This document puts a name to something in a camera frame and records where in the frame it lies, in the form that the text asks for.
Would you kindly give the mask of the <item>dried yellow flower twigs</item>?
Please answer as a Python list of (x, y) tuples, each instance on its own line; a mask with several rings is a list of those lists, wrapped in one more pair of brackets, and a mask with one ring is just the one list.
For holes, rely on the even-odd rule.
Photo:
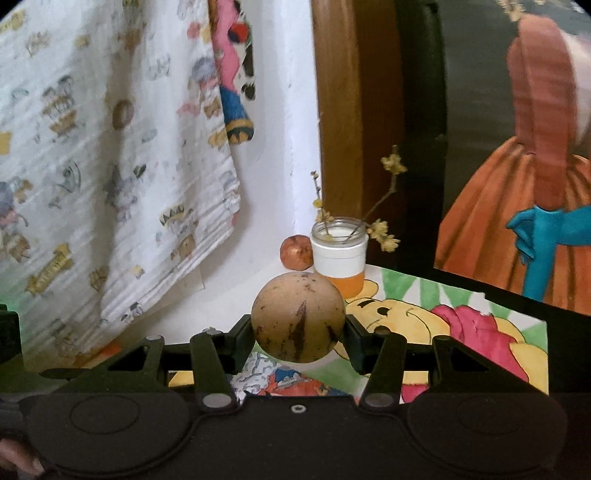
[(327, 209), (325, 209), (324, 199), (322, 199), (322, 187), (320, 185), (320, 174), (312, 170), (310, 175), (315, 187), (315, 200), (312, 201), (317, 211), (315, 218), (315, 226), (320, 229), (320, 240), (327, 241), (329, 246), (345, 246), (346, 242), (353, 240), (358, 233), (366, 233), (370, 240), (374, 240), (380, 245), (383, 252), (393, 253), (400, 245), (400, 240), (389, 232), (389, 224), (387, 220), (377, 218), (373, 222), (370, 221), (378, 208), (382, 206), (390, 197), (397, 192), (398, 177), (408, 171), (404, 165), (400, 148), (398, 145), (392, 146), (392, 152), (388, 156), (381, 158), (381, 164), (386, 172), (390, 174), (389, 188), (384, 195), (377, 200), (376, 203), (360, 219), (353, 219), (353, 229), (348, 234), (338, 234), (337, 218), (332, 216)]

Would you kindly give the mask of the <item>white cartoon print hanging cloth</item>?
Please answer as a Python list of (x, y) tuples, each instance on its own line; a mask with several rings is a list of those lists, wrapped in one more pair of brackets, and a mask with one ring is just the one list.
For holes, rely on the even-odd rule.
[(235, 1), (21, 1), (1, 21), (1, 298), (83, 364), (222, 242), (252, 138)]

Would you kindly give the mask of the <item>white orange glass jar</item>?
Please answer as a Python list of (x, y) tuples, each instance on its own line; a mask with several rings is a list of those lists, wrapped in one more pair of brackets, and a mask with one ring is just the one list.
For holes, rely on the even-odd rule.
[(369, 234), (360, 220), (335, 217), (311, 227), (315, 272), (328, 278), (345, 299), (363, 290)]

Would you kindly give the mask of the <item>tan speckled round fruit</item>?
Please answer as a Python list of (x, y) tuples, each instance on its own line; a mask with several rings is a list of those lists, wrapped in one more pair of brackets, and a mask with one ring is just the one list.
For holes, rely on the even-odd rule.
[(339, 342), (346, 302), (325, 277), (290, 272), (263, 286), (250, 317), (264, 352), (291, 363), (311, 363), (328, 355)]

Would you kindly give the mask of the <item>painting of orange dress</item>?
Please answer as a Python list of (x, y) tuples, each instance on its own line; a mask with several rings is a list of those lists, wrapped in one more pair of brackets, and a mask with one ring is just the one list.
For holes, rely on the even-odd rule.
[(590, 311), (590, 17), (444, 1), (449, 150), (438, 269)]

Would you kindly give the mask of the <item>red apple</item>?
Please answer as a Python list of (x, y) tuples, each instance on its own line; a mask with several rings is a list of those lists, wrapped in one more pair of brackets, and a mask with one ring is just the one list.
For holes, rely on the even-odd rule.
[(314, 264), (311, 240), (304, 235), (291, 235), (280, 245), (280, 262), (288, 270), (304, 271)]

